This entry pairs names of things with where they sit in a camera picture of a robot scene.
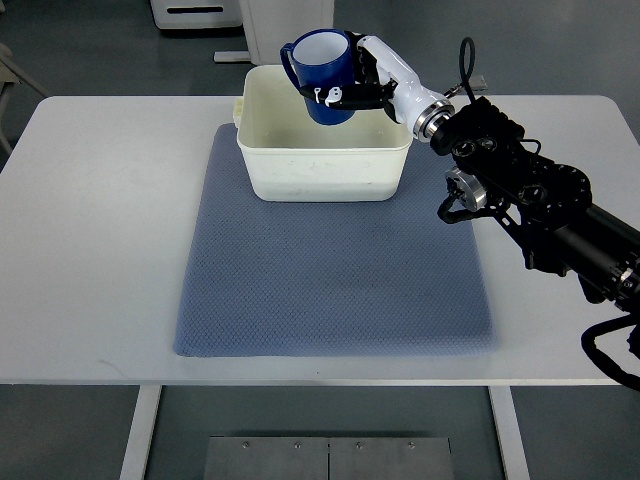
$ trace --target table leg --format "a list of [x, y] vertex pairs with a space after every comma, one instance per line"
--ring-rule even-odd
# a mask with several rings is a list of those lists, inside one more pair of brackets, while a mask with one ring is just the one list
[[527, 459], [510, 387], [489, 387], [493, 418], [507, 480], [529, 480]]
[[141, 385], [133, 412], [120, 480], [144, 480], [162, 385]]

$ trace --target blue mug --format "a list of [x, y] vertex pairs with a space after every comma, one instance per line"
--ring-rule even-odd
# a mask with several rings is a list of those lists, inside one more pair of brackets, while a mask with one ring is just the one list
[[[351, 42], [340, 30], [321, 29], [305, 33], [280, 50], [280, 58], [291, 83], [320, 88], [355, 83]], [[305, 98], [311, 118], [321, 125], [338, 125], [349, 120], [353, 110], [335, 110]]]

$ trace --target mug handle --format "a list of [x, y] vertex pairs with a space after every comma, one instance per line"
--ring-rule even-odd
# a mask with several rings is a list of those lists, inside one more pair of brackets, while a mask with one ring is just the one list
[[282, 61], [282, 66], [284, 67], [284, 71], [286, 72], [289, 80], [293, 83], [293, 86], [296, 87], [297, 90], [300, 90], [300, 82], [298, 81], [298, 77], [293, 71], [293, 67], [291, 66], [291, 58], [289, 55], [293, 55], [293, 43], [286, 43], [280, 49], [280, 60]]

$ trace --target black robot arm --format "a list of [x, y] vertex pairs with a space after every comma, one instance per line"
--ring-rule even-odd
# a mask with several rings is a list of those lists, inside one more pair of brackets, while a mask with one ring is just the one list
[[[592, 203], [583, 172], [525, 148], [524, 134], [484, 97], [443, 122], [430, 145], [451, 154], [456, 167], [447, 172], [449, 197], [438, 215], [448, 223], [494, 217], [522, 249], [526, 268], [560, 276], [574, 270], [589, 302], [609, 300], [628, 312], [587, 330], [582, 345], [605, 374], [640, 390], [640, 379], [595, 344], [599, 335], [636, 325], [629, 344], [640, 359], [640, 232]], [[456, 200], [464, 209], [452, 212]]]

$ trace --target black cable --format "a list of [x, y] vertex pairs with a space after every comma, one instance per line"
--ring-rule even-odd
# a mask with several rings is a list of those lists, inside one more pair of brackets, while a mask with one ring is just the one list
[[[622, 370], [622, 368], [620, 368], [618, 364], [609, 357], [609, 355], [598, 349], [596, 346], [596, 338], [600, 335], [615, 332], [616, 330], [631, 327], [633, 325], [636, 326], [636, 329], [634, 329], [635, 333], [639, 323], [640, 318], [637, 315], [630, 314], [626, 317], [616, 318], [614, 320], [594, 325], [582, 334], [582, 349], [595, 366], [602, 371], [602, 373], [619, 384], [640, 392], [640, 378]], [[637, 345], [632, 344], [632, 341], [630, 341], [629, 344], [632, 347], [629, 350], [637, 356]]]
[[[464, 63], [465, 57], [467, 53], [467, 45], [469, 45], [469, 68], [465, 70]], [[473, 90], [471, 90], [471, 85], [469, 85], [469, 78], [473, 73], [473, 66], [476, 62], [476, 46], [473, 43], [473, 39], [471, 37], [465, 37], [462, 39], [462, 44], [460, 45], [460, 56], [458, 57], [458, 67], [460, 69], [460, 84], [464, 88], [465, 92], [467, 92], [467, 97], [469, 97], [469, 101], [471, 103], [476, 101], [476, 97], [473, 94]]]

